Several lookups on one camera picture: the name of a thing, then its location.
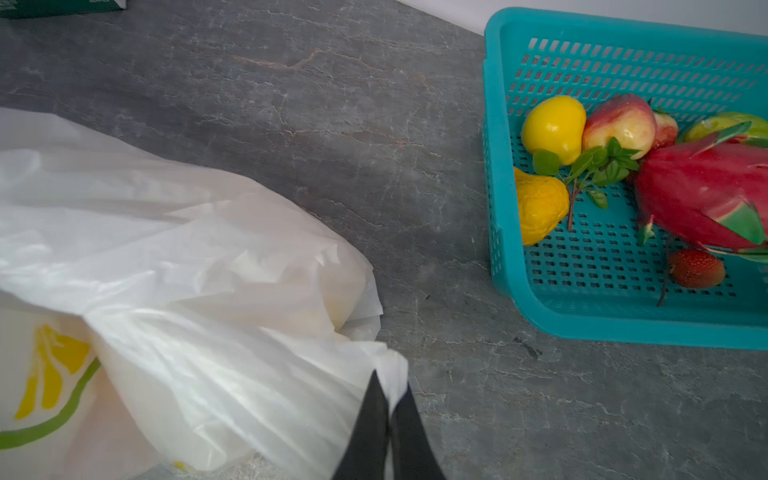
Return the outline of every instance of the fake fruit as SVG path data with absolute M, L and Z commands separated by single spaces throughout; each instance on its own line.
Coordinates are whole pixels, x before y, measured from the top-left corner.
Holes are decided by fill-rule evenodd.
M 568 213 L 568 191 L 554 177 L 529 175 L 515 168 L 523 245 L 540 242 Z
M 635 181 L 641 244 L 656 223 L 693 247 L 768 261 L 768 150 L 726 143 L 749 127 L 745 122 L 648 154 Z
M 711 288 L 725 280 L 725 266 L 701 250 L 680 250 L 667 259 L 672 280 L 685 288 Z
M 525 118 L 520 138 L 525 150 L 535 154 L 550 151 L 560 164 L 570 165 L 581 153 L 581 133 L 587 112 L 573 97 L 552 97 L 536 105 Z
M 607 145 L 611 137 L 619 144 L 638 152 L 632 160 L 642 158 L 656 138 L 656 118 L 648 103 L 635 94 L 624 94 L 606 101 L 587 119 L 582 148 Z
M 664 148 L 674 145 L 677 141 L 677 122 L 674 118 L 665 113 L 654 112 L 656 119 L 656 137 L 654 143 L 650 146 L 651 150 Z
M 745 121 L 752 123 L 750 129 L 732 138 L 729 140 L 729 143 L 768 148 L 768 121 L 755 115 L 741 114 L 735 111 L 725 111 L 691 125 L 683 133 L 681 140 L 684 142 L 700 140 L 713 132 L 721 131 Z

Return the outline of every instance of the perforated basket bottom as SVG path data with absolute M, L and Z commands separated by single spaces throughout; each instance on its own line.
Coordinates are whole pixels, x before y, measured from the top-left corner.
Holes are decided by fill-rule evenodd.
M 517 166 L 533 173 L 531 156 L 519 137 L 512 138 Z M 634 192 L 625 184 L 605 188 L 608 210 L 592 204 L 580 195 L 574 207 L 574 231 L 566 229 L 563 219 L 550 235 L 532 247 L 525 247 L 525 266 L 531 290 L 549 308 L 567 313 L 583 313 L 625 318 L 645 317 L 653 307 L 654 316 L 673 310 L 656 309 L 664 281 L 666 234 L 655 230 L 656 237 L 639 247 L 636 241 L 637 205 Z M 671 250 L 685 246 L 674 242 Z M 722 259 L 727 276 L 718 287 L 689 290 L 670 283 L 668 306 L 674 318 L 702 321 L 704 310 L 762 313 L 760 305 L 766 283 L 760 265 L 741 259 Z

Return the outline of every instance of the green leaf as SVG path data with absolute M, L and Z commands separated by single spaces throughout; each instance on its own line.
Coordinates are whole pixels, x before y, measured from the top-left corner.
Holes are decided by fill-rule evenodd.
M 768 148 L 768 138 L 752 137 L 747 138 L 744 141 L 745 145 L 752 145 L 753 147 Z
M 768 263 L 768 248 L 743 248 L 734 254 L 752 262 Z
M 617 157 L 633 157 L 639 150 L 632 150 L 631 148 L 622 148 L 621 153 Z
M 724 128 L 723 130 L 718 131 L 717 135 L 711 134 L 712 141 L 709 141 L 709 142 L 705 141 L 705 145 L 694 155 L 698 155 L 704 151 L 711 149 L 712 147 L 716 147 L 717 145 L 722 144 L 723 142 L 726 142 L 733 137 L 738 137 L 739 135 L 743 135 L 751 127 L 752 127 L 751 121 L 743 121 L 740 124 L 735 124 L 732 127 Z
M 596 161 L 602 161 L 605 147 L 594 147 L 582 152 L 576 161 L 571 165 L 571 172 L 568 175 L 568 181 L 575 180 L 576 177 L 583 174 L 587 169 L 593 168 Z
M 666 111 L 661 110 L 661 108 L 659 108 L 659 107 L 654 108 L 654 99 L 653 98 L 649 98 L 646 101 L 646 103 L 648 104 L 650 109 L 654 111 L 654 113 L 657 113 L 659 115 L 667 115 L 668 114 Z
M 722 144 L 724 141 L 728 141 L 733 137 L 745 134 L 752 127 L 751 121 L 744 121 L 740 124 L 735 124 L 732 127 L 724 128 L 717 132 L 717 138 L 715 139 L 715 145 Z
M 754 204 L 734 199 L 706 209 L 703 213 L 723 227 L 756 245 L 766 241 L 766 231 Z
M 648 241 L 655 237 L 654 233 L 654 216 L 651 215 L 650 219 L 643 223 L 639 218 L 637 219 L 637 244 L 641 247 L 648 243 Z
M 634 170 L 638 171 L 640 170 L 640 164 L 636 160 L 632 160 L 628 157 L 616 157 L 616 163 L 622 167 L 626 168 L 627 170 Z
M 611 137 L 608 141 L 607 149 L 609 157 L 619 155 L 621 153 L 621 144 L 619 143 L 619 140 L 616 137 Z
M 765 247 L 742 248 L 739 250 L 724 249 L 719 247 L 704 248 L 708 252 L 714 253 L 716 255 L 732 255 L 735 257 L 741 257 L 745 260 L 749 260 L 750 262 L 768 263 L 768 248 Z
M 587 190 L 587 195 L 592 199 L 595 205 L 605 210 L 608 208 L 608 195 L 602 190 L 590 189 Z
M 612 161 L 605 170 L 598 171 L 592 177 L 592 183 L 598 187 L 605 187 L 623 180 L 627 175 L 629 175 L 629 170 L 622 168 L 618 162 Z
M 595 147 L 590 150 L 594 150 L 594 160 L 592 161 L 593 168 L 600 168 L 608 162 L 608 149 L 605 147 Z
M 557 175 L 560 170 L 560 157 L 549 150 L 536 150 L 533 153 L 533 171 L 537 175 L 549 177 Z

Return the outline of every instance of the dragon fruit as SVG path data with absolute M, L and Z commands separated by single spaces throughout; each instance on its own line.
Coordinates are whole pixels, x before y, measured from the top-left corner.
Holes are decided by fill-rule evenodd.
M 768 261 L 768 151 L 725 143 L 750 125 L 648 154 L 635 181 L 640 244 L 656 224 L 692 247 Z

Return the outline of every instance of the basket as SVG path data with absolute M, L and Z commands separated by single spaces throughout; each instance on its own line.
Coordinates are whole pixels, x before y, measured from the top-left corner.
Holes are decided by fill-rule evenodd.
M 606 188 L 609 208 L 575 206 L 523 247 L 513 165 L 531 172 L 519 132 L 527 113 L 566 94 L 594 110 L 635 93 L 680 128 L 720 111 L 768 118 L 768 38 L 612 18 L 507 8 L 485 29 L 485 155 L 491 272 L 531 323 L 552 335 L 633 343 L 768 349 L 768 268 L 725 259 L 727 278 L 708 290 L 664 279 L 664 235 L 639 247 L 637 207 L 623 184 Z

